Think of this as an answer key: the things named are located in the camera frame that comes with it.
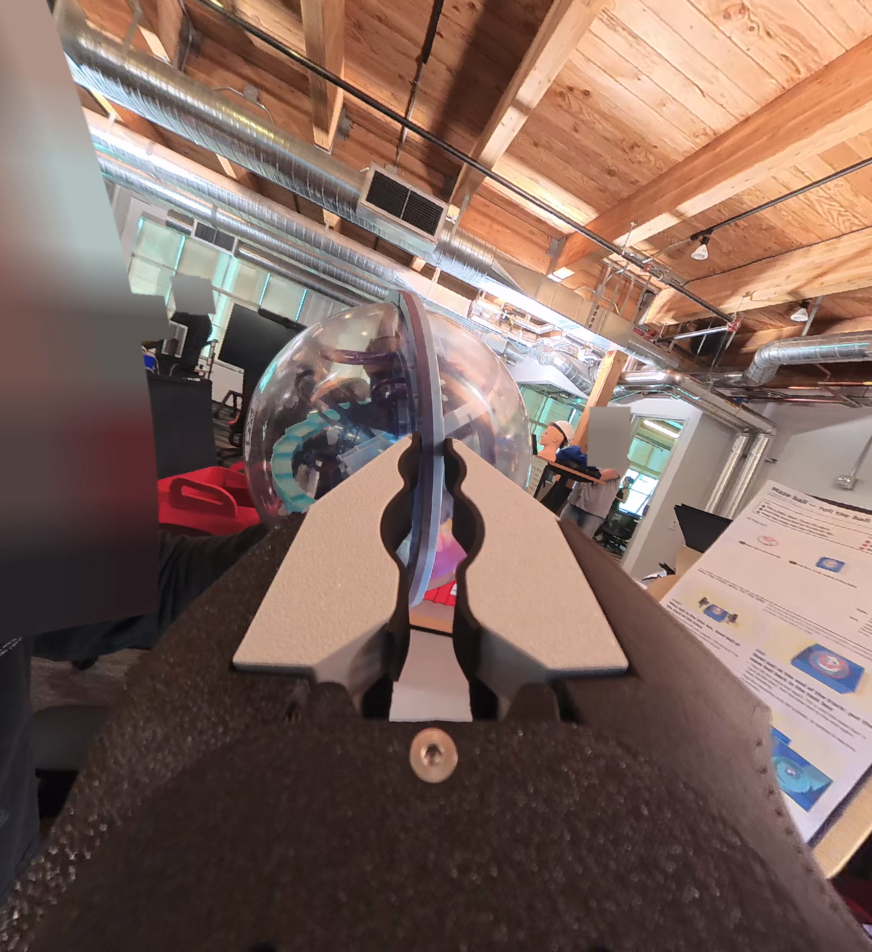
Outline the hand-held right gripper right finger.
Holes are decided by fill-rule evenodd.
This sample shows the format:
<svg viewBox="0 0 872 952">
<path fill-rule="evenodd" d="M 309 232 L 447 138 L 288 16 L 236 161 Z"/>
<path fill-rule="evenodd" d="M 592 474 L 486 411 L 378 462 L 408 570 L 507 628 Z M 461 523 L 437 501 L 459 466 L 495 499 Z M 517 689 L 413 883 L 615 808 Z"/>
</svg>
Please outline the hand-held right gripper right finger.
<svg viewBox="0 0 872 952">
<path fill-rule="evenodd" d="M 457 567 L 453 648 L 473 718 L 533 685 L 618 676 L 629 662 L 558 518 L 459 441 L 448 443 Z"/>
</svg>

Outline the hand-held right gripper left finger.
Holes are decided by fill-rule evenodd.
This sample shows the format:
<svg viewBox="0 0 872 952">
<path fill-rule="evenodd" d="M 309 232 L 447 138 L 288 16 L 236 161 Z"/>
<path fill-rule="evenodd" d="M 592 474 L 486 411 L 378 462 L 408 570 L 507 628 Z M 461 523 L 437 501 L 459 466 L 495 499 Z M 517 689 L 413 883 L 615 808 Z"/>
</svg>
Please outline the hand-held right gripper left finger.
<svg viewBox="0 0 872 952">
<path fill-rule="evenodd" d="M 339 684 L 363 707 L 408 635 L 396 550 L 417 473 L 418 435 L 405 436 L 310 508 L 233 656 L 237 670 Z"/>
</svg>

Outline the clear plastic maze ball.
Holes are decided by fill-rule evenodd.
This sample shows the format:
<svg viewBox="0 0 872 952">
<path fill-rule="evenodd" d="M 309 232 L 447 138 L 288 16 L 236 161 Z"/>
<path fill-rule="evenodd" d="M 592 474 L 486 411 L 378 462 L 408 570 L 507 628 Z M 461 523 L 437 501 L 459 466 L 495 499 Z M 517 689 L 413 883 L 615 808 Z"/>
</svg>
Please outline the clear plastic maze ball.
<svg viewBox="0 0 872 952">
<path fill-rule="evenodd" d="M 304 514 L 401 438 L 422 441 L 413 524 L 397 554 L 409 603 L 449 578 L 464 557 L 442 445 L 462 443 L 523 489 L 531 463 L 519 387 L 475 326 L 429 310 L 412 294 L 325 317 L 274 357 L 254 390 L 244 469 L 262 521 Z"/>
</svg>

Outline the black monitor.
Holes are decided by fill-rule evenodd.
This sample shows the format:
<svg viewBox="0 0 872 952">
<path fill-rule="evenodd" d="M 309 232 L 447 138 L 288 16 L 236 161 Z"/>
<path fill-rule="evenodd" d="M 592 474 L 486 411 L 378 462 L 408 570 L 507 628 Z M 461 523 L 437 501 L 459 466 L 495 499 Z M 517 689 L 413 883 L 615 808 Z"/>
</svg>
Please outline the black monitor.
<svg viewBox="0 0 872 952">
<path fill-rule="evenodd" d="M 305 330 L 304 324 L 270 311 L 232 305 L 217 359 L 243 371 L 241 394 L 245 407 L 271 362 Z"/>
</svg>

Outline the wooden instruction board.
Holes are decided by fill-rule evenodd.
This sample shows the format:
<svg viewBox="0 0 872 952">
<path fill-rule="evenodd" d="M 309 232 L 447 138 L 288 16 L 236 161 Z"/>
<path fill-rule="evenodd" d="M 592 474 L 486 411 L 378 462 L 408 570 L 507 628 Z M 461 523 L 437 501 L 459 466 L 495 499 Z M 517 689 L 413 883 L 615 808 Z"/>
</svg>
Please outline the wooden instruction board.
<svg viewBox="0 0 872 952">
<path fill-rule="evenodd" d="M 872 513 L 766 482 L 646 587 L 772 713 L 783 801 L 827 876 L 872 833 Z"/>
</svg>

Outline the silver ventilation duct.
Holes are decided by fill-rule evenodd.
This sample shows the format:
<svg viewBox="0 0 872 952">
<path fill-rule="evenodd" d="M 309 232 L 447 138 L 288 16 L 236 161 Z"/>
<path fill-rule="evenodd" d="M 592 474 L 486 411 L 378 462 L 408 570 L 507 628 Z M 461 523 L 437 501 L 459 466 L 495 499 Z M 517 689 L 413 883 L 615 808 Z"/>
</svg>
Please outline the silver ventilation duct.
<svg viewBox="0 0 872 952">
<path fill-rule="evenodd" d="M 372 165 L 359 173 L 329 153 L 219 96 L 168 63 L 94 28 L 75 2 L 56 2 L 58 31 L 73 78 L 190 143 L 280 185 L 373 232 L 433 268 L 507 303 L 554 321 L 554 314 L 610 340 L 634 339 L 622 317 L 530 268 L 503 266 L 501 254 L 446 224 L 445 208 L 415 186 Z"/>
</svg>

